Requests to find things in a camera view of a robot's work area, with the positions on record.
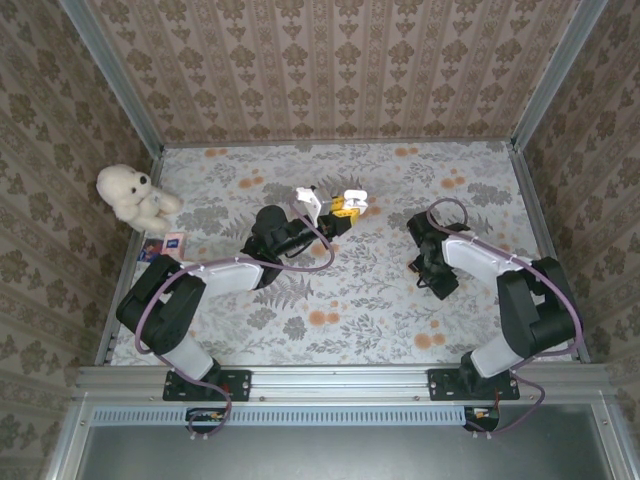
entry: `stuffed toy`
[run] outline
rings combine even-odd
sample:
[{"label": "stuffed toy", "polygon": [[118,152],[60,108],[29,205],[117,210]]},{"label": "stuffed toy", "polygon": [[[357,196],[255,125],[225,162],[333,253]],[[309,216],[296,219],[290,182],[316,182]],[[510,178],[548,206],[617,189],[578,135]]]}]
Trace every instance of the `stuffed toy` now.
[{"label": "stuffed toy", "polygon": [[154,187],[149,175],[128,165],[103,169],[96,187],[116,217],[139,232],[167,233],[171,224],[158,213],[176,213],[182,208],[182,200]]}]

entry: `floral patterned mat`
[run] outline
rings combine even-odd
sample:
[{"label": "floral patterned mat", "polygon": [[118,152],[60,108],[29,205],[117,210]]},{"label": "floral patterned mat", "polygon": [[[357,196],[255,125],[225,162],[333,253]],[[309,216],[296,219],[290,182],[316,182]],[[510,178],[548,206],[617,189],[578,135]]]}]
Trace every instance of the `floral patterned mat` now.
[{"label": "floral patterned mat", "polygon": [[[285,208],[297,186],[333,195],[362,187],[370,207],[338,237],[334,265],[317,274],[283,272],[270,287],[205,295],[191,334],[226,365],[456,362],[498,332],[494,289],[461,272],[445,301],[416,288],[407,264],[418,254],[405,225],[437,198],[453,196],[484,239],[536,256],[536,242],[504,142],[351,144],[169,149],[162,188],[185,201],[171,215],[188,234],[186,257],[237,255],[264,205]],[[441,220],[458,219],[455,206]],[[320,265],[319,242],[291,260]],[[139,275],[147,264],[138,264]],[[157,364],[139,356],[121,328],[112,365]]]}]

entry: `wall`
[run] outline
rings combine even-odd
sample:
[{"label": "wall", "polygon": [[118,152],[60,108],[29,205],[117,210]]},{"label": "wall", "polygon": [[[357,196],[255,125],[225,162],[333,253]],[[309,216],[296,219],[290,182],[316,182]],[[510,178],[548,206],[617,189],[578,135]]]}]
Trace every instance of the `wall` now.
[{"label": "wall", "polygon": [[572,0],[90,0],[164,143],[507,137]]},{"label": "wall", "polygon": [[0,478],[35,478],[127,245],[97,197],[149,159],[57,1],[0,2]]},{"label": "wall", "polygon": [[640,439],[640,2],[610,1],[525,157],[584,315]]}]

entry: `small box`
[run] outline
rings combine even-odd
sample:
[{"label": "small box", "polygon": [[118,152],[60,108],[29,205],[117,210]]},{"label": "small box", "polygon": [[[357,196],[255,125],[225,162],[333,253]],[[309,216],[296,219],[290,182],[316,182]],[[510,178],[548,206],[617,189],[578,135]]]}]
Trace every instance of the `small box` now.
[{"label": "small box", "polygon": [[184,260],[184,233],[167,233],[162,244],[162,254],[169,255],[176,260]]}]

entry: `purple cable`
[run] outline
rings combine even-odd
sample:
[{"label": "purple cable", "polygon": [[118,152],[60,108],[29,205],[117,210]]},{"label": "purple cable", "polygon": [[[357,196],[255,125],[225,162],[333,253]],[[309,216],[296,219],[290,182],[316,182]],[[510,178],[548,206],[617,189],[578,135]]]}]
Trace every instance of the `purple cable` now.
[{"label": "purple cable", "polygon": [[[293,267],[293,266],[290,266],[290,265],[278,265],[276,263],[263,262],[261,260],[256,260],[256,259],[251,258],[251,257],[245,257],[245,258],[233,257],[233,258],[223,258],[223,259],[219,259],[219,260],[213,260],[211,262],[205,262],[205,263],[202,263],[202,264],[194,264],[194,265],[190,265],[188,267],[185,267],[182,270],[179,270],[178,272],[174,273],[171,277],[169,277],[162,284],[162,286],[153,295],[153,297],[151,297],[151,300],[147,304],[147,307],[142,312],[142,316],[140,317],[140,320],[138,322],[138,326],[136,327],[136,331],[135,331],[135,341],[134,341],[134,343],[135,343],[136,350],[139,353],[141,353],[142,355],[147,355],[147,354],[151,353],[151,349],[145,349],[142,346],[142,343],[141,343],[141,340],[140,340],[140,337],[142,335],[142,331],[144,330],[144,325],[146,324],[147,319],[149,318],[149,314],[151,313],[151,310],[153,309],[155,304],[160,299],[160,296],[171,286],[171,284],[173,282],[175,282],[176,280],[178,280],[182,275],[185,275],[185,274],[187,274],[189,272],[193,272],[194,270],[200,270],[201,268],[208,268],[208,267],[222,266],[222,265],[232,265],[232,264],[235,264],[235,263],[259,265],[259,266],[263,266],[263,267],[272,267],[272,268],[277,268],[277,269],[280,269],[280,270],[286,270],[286,271],[290,271],[290,272],[303,272],[303,273],[314,273],[314,272],[319,272],[321,270],[329,268],[331,266],[331,264],[333,263],[333,261],[335,260],[335,258],[336,258],[336,254],[335,254],[335,251],[333,250],[333,246],[331,245],[329,240],[327,240],[327,238],[320,232],[320,230],[318,230],[316,227],[314,227],[313,224],[309,220],[307,220],[307,218],[302,213],[300,213],[300,211],[295,207],[295,205],[293,203],[294,200],[295,200],[295,194],[292,195],[291,199],[289,200],[289,206],[291,207],[291,210],[293,210],[293,213],[302,221],[302,223],[304,223],[320,239],[320,241],[324,244],[324,246],[327,248],[327,250],[329,250],[330,258],[324,265],[321,265],[319,267],[310,267],[310,268],[309,267]],[[225,408],[225,415],[222,418],[222,420],[220,421],[220,423],[211,432],[209,432],[208,435],[215,435],[216,433],[218,433],[220,431],[220,429],[224,426],[224,424],[227,422],[227,420],[229,419],[229,417],[231,415],[231,408],[232,407],[231,407],[231,397],[229,396],[229,394],[227,392],[225,392],[223,389],[221,389],[220,387],[218,387],[217,385],[214,385],[214,384],[208,383],[208,382],[202,382],[200,380],[196,380],[194,378],[191,378],[189,375],[187,375],[186,373],[184,373],[180,369],[176,368],[175,365],[171,364],[171,362],[169,362],[164,357],[158,356],[158,355],[156,355],[156,356],[162,362],[164,362],[166,365],[168,365],[170,368],[172,368],[176,372],[176,374],[178,374],[180,377],[182,377],[187,382],[193,383],[194,385],[199,385],[201,387],[211,388],[212,390],[220,393],[224,397],[225,401],[227,402],[227,405],[226,405],[226,408]],[[203,410],[199,410],[198,412],[206,412],[206,411],[208,411],[208,410],[207,409],[203,409]],[[193,419],[197,415],[198,412],[195,412],[194,415],[189,419],[189,424],[188,424],[187,428],[189,429],[189,432],[191,432],[191,434],[195,434],[196,433],[193,430]]]},{"label": "purple cable", "polygon": [[[515,263],[519,267],[524,268],[525,270],[530,272],[536,279],[538,279],[539,281],[544,283],[545,286],[547,286],[547,288],[549,288],[556,295],[556,297],[558,297],[558,299],[563,303],[563,305],[565,306],[565,308],[569,312],[569,315],[571,316],[571,320],[573,320],[573,325],[574,325],[574,329],[575,329],[575,332],[576,332],[575,341],[573,342],[573,344],[571,344],[569,347],[567,347],[567,348],[565,348],[563,350],[558,350],[558,351],[555,351],[555,352],[542,352],[542,353],[540,353],[540,354],[538,354],[536,356],[537,357],[555,357],[555,356],[559,356],[559,355],[566,355],[566,354],[574,353],[578,349],[578,347],[584,342],[584,337],[583,337],[583,333],[582,333],[582,325],[580,324],[580,317],[578,316],[578,312],[573,307],[573,305],[571,304],[571,302],[569,301],[567,296],[564,293],[562,293],[562,291],[551,280],[549,280],[547,277],[542,275],[540,272],[538,272],[535,268],[533,268],[528,263],[520,260],[517,256],[510,255],[507,252],[504,252],[503,250],[494,247],[493,245],[489,245],[488,243],[485,243],[482,240],[479,240],[478,238],[470,237],[469,235],[465,235],[463,233],[454,232],[453,230],[449,230],[446,227],[438,225],[438,223],[433,218],[433,214],[431,212],[436,206],[440,205],[441,203],[445,203],[445,202],[455,203],[456,205],[458,205],[462,209],[462,212],[464,213],[464,223],[465,224],[467,223],[467,219],[469,218],[469,216],[468,216],[468,213],[467,213],[467,209],[462,204],[462,202],[460,200],[455,199],[455,198],[445,197],[445,198],[441,198],[439,200],[436,200],[427,209],[427,213],[426,213],[427,221],[431,224],[432,227],[434,227],[437,230],[440,230],[441,232],[446,233],[447,235],[450,235],[450,236],[453,236],[453,237],[456,237],[456,238],[460,238],[462,240],[466,240],[466,241],[470,241],[472,243],[475,243],[476,245],[480,246],[481,248],[483,248],[483,249],[485,249],[485,250],[487,250],[487,251],[489,251],[491,253],[494,253],[494,254],[496,254],[496,255],[498,255],[500,257],[503,257],[503,258],[507,259],[508,261]],[[516,380],[518,380],[520,383],[524,383],[525,385],[529,385],[530,387],[536,388],[536,389],[538,389],[540,391],[540,398],[538,398],[538,400],[531,406],[531,408],[529,410],[527,410],[515,422],[507,425],[506,427],[502,427],[502,428],[499,428],[498,430],[494,430],[493,432],[487,432],[484,428],[480,427],[479,425],[477,425],[477,424],[475,424],[473,422],[467,421],[467,423],[469,425],[471,425],[472,427],[476,428],[477,430],[479,430],[481,432],[486,432],[487,434],[490,433],[491,435],[497,435],[497,434],[500,434],[500,433],[506,433],[509,430],[512,430],[515,427],[517,427],[518,425],[520,425],[522,422],[524,422],[533,412],[535,412],[538,409],[538,407],[540,407],[540,405],[542,405],[542,402],[544,401],[544,399],[546,397],[546,392],[545,392],[544,388],[542,388],[542,386],[538,385],[537,383],[531,382],[529,380],[525,380],[524,378],[518,376],[515,373],[517,369],[519,369],[521,367],[524,367],[525,365],[530,363],[533,360],[533,358],[534,357],[525,359],[522,362],[518,363],[517,365],[515,365],[514,367],[511,368],[511,373],[512,373],[513,377]]]}]

